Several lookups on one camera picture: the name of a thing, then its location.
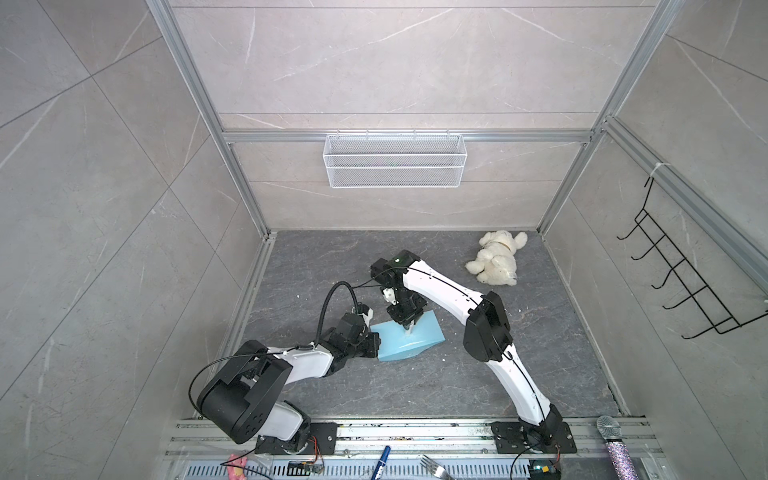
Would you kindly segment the light blue envelope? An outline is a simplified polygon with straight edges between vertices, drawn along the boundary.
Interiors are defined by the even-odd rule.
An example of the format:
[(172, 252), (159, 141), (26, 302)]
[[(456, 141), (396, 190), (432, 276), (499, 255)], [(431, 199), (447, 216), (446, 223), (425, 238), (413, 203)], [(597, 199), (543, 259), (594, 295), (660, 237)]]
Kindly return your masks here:
[(377, 358), (382, 362), (405, 360), (445, 341), (433, 311), (425, 312), (416, 325), (413, 331), (394, 321), (373, 325), (371, 330), (381, 338)]

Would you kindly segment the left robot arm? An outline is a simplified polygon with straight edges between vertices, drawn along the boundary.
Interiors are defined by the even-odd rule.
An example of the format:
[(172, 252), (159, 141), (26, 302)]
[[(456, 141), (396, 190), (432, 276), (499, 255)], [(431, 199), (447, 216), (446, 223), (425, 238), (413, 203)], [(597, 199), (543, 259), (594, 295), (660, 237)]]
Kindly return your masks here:
[[(352, 310), (337, 326), (325, 329), (330, 301), (342, 288), (350, 293)], [(358, 301), (351, 284), (337, 282), (324, 299), (311, 342), (273, 348), (249, 340), (234, 354), (212, 361), (215, 375), (198, 394), (189, 393), (188, 399), (198, 415), (238, 445), (258, 436), (289, 453), (299, 453), (310, 442), (311, 418), (281, 399), (283, 389), (299, 381), (328, 377), (351, 359), (377, 357), (381, 339), (371, 330), (372, 316), (372, 309)]]

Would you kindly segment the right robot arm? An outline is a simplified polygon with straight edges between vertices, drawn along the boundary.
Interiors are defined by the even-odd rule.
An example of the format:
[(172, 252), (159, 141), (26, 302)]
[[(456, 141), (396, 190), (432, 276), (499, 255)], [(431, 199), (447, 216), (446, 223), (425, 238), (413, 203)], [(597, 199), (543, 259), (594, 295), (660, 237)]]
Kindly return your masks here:
[(390, 316), (372, 327), (380, 339), (379, 360), (412, 358), (444, 340), (434, 313), (425, 310), (433, 302), (460, 322), (465, 351), (493, 372), (512, 400), (518, 431), (496, 426), (497, 438), (543, 453), (576, 451), (570, 427), (520, 359), (498, 294), (465, 288), (408, 250), (390, 260), (378, 259), (370, 277), (380, 286)]

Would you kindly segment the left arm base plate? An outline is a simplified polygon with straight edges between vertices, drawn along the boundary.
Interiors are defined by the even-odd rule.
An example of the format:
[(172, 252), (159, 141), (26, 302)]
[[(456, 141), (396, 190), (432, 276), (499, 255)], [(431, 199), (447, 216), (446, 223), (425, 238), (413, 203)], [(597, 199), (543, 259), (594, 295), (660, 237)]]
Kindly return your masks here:
[(331, 455), (335, 452), (338, 427), (339, 425), (333, 422), (311, 423), (300, 427), (298, 432), (287, 441), (275, 437), (259, 437), (255, 452), (314, 456), (316, 450), (319, 450), (323, 456)]

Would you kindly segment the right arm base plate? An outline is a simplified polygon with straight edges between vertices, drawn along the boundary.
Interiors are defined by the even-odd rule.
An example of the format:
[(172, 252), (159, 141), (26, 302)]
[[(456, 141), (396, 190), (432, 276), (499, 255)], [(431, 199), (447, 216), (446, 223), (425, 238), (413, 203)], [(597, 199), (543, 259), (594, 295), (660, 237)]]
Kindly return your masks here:
[(518, 454), (524, 451), (545, 454), (577, 452), (570, 426), (565, 422), (549, 431), (524, 422), (493, 422), (490, 428), (499, 454)]

